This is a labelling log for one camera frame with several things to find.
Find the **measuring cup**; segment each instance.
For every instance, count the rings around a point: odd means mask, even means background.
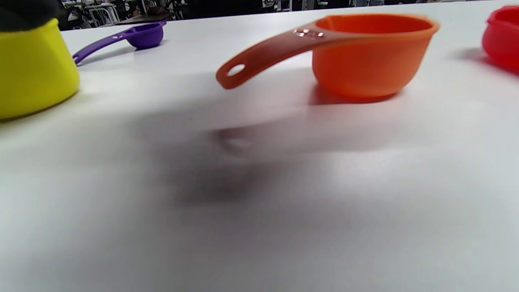
[[[490,15],[483,50],[499,65],[519,68],[519,6],[504,6]]]
[[[329,92],[348,101],[391,96],[414,77],[439,24],[392,14],[327,16],[260,42],[222,65],[226,89],[265,69],[313,50],[313,73]]]
[[[160,42],[162,42],[162,39],[164,38],[164,30],[162,29],[164,25],[166,25],[165,21],[134,26],[128,30],[107,36],[84,47],[77,53],[73,54],[72,58],[76,64],[79,64],[94,52],[116,42],[120,42],[123,39],[127,40],[130,45],[137,49],[149,49],[156,47],[160,45]]]

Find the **table surface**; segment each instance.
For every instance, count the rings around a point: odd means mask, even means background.
[[[73,99],[0,125],[0,290],[519,291],[519,80],[480,50],[514,3],[176,21],[160,47],[92,55]],[[442,24],[390,101],[309,108],[310,53],[215,81],[261,39],[356,12]],[[120,29],[63,35],[74,52]],[[259,122],[254,163],[209,138]]]

